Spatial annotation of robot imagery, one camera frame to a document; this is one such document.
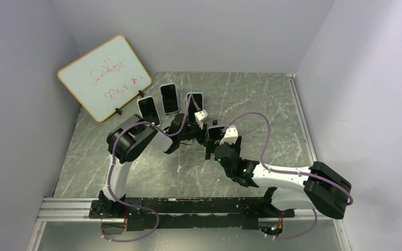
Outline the white case phone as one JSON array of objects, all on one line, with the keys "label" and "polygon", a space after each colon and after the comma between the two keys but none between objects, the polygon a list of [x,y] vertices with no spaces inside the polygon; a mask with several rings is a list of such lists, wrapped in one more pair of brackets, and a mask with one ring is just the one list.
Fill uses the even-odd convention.
[{"label": "white case phone", "polygon": [[211,125],[207,128],[207,138],[212,140],[214,143],[219,143],[225,133],[224,133],[224,128],[225,125]]}]

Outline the pink case phone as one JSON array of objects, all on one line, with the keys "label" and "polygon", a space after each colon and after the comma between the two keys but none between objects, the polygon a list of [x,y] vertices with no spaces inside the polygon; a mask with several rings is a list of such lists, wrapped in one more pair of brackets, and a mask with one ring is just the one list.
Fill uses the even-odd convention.
[{"label": "pink case phone", "polygon": [[161,121],[152,96],[143,97],[137,100],[137,105],[143,120],[160,126]]}]

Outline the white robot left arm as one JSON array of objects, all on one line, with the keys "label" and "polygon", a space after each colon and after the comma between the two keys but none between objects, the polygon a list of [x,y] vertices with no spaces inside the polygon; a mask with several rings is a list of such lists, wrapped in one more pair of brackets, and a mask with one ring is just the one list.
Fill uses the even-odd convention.
[{"label": "white robot left arm", "polygon": [[183,141],[196,140],[204,144],[207,136],[207,113],[199,111],[194,119],[178,113],[165,129],[160,129],[138,114],[132,115],[107,136],[108,152],[112,162],[106,184],[92,203],[92,210],[105,218],[115,218],[127,212],[122,200],[126,197],[125,184],[133,162],[148,146],[165,154],[175,152]]}]

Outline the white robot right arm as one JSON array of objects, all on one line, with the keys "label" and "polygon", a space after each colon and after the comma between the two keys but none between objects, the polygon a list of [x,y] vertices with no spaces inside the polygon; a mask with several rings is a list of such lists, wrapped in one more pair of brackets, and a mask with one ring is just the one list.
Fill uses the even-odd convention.
[{"label": "white robot right arm", "polygon": [[232,181],[243,187],[274,188],[261,203],[267,216],[290,209],[314,209],[332,219],[343,219],[351,202],[351,184],[323,162],[306,167],[264,166],[240,157],[240,143],[209,146],[215,160]]}]

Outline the blue case phone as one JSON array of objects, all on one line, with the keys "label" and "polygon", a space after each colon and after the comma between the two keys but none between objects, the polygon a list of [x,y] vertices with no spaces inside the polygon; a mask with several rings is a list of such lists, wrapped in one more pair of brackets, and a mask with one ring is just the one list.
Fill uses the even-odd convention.
[{"label": "blue case phone", "polygon": [[204,107],[204,95],[200,92],[197,93],[188,93],[187,99],[189,99],[190,95],[192,95],[192,100],[189,102],[189,113],[195,113],[200,110],[203,110]]}]

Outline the lavender case phone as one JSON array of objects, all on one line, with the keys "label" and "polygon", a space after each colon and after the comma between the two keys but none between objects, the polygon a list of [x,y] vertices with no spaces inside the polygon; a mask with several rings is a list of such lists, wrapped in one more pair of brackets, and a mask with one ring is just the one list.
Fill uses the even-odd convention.
[{"label": "lavender case phone", "polygon": [[159,87],[163,111],[166,115],[179,112],[180,106],[177,97],[176,85],[168,83],[160,85]]}]

